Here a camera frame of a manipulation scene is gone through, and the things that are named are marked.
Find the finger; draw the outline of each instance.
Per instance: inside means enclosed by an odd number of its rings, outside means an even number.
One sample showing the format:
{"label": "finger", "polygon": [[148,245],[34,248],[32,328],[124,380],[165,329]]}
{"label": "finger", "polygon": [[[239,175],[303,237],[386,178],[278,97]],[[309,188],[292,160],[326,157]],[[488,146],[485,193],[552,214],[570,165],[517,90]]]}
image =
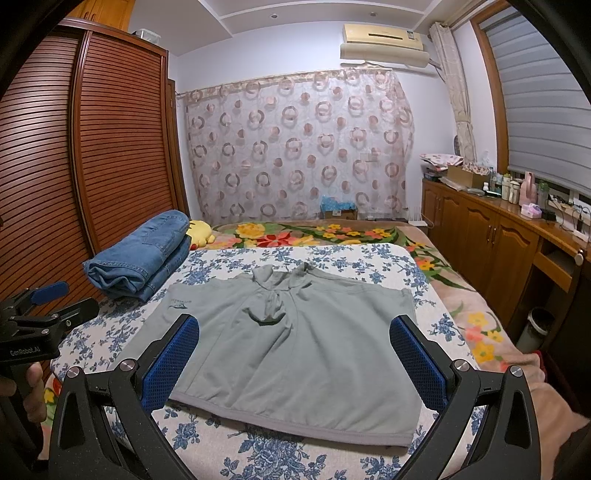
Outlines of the finger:
{"label": "finger", "polygon": [[41,423],[47,418],[47,407],[45,404],[38,405],[37,408],[27,413],[27,419],[32,423]]}
{"label": "finger", "polygon": [[26,374],[29,387],[34,387],[43,379],[43,368],[39,362],[32,364]]}
{"label": "finger", "polygon": [[0,397],[12,397],[17,391],[17,385],[9,378],[0,377]]}
{"label": "finger", "polygon": [[31,413],[37,409],[40,404],[44,404],[43,401],[43,382],[37,382],[31,392],[22,401],[22,406],[25,407],[27,413]]}

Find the white and blue floral mat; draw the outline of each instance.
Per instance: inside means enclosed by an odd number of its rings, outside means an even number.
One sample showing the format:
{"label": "white and blue floral mat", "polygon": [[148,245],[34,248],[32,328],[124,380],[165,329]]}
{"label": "white and blue floral mat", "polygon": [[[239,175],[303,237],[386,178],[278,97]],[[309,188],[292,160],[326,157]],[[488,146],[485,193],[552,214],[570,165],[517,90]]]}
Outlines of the white and blue floral mat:
{"label": "white and blue floral mat", "polygon": [[[386,288],[410,288],[421,331],[437,341],[451,359],[463,358],[478,368],[460,331],[410,254],[404,248],[391,244],[191,252],[147,304],[140,305],[132,299],[102,303],[99,316],[72,331],[62,343],[62,355],[52,362],[51,368],[60,380],[73,365],[83,367],[86,372],[114,368],[113,361],[118,353],[173,283],[194,285],[214,277],[232,278],[268,264],[280,270],[290,270],[304,261],[333,274]],[[375,381],[384,382],[388,378],[377,371]],[[112,408],[107,410],[114,432],[123,437],[116,413]],[[482,413],[482,407],[474,410],[443,476],[460,468],[478,430]],[[437,413],[422,407],[408,451],[400,447],[354,446],[296,437],[174,404],[153,412],[152,416],[197,478],[389,480],[424,439]]]}

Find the pink bottle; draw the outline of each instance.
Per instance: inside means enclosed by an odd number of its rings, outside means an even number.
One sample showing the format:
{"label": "pink bottle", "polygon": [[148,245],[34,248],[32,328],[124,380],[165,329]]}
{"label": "pink bottle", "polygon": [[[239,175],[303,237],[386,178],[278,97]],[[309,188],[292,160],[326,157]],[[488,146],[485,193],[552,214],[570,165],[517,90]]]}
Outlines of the pink bottle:
{"label": "pink bottle", "polygon": [[535,184],[534,174],[530,171],[525,172],[525,180],[521,184],[521,192],[519,194],[519,205],[528,205],[530,203],[537,203],[538,201],[538,186]]}

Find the blue textured pad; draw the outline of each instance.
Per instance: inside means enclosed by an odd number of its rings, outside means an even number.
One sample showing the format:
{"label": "blue textured pad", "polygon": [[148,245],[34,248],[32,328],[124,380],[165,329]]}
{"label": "blue textured pad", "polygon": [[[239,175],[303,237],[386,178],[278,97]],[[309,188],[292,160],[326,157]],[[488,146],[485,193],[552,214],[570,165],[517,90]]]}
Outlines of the blue textured pad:
{"label": "blue textured pad", "polygon": [[390,343],[427,408],[447,406],[445,377],[400,317],[390,324]]}
{"label": "blue textured pad", "polygon": [[43,305],[51,301],[60,299],[68,295],[70,287],[64,281],[59,281],[47,287],[41,287],[31,293],[31,303],[33,305]]}
{"label": "blue textured pad", "polygon": [[142,406],[147,413],[164,407],[198,341],[199,324],[189,317],[144,377]]}

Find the yellow plush toy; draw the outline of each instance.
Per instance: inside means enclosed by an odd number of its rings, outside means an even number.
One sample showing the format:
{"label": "yellow plush toy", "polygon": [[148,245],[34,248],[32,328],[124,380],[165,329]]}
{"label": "yellow plush toy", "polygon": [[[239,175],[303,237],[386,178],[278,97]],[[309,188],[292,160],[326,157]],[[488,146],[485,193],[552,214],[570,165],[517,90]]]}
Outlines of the yellow plush toy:
{"label": "yellow plush toy", "polygon": [[189,230],[187,235],[191,237],[191,250],[196,250],[199,247],[205,247],[207,244],[212,244],[215,237],[212,235],[212,228],[202,222],[201,220],[192,220],[189,222]]}

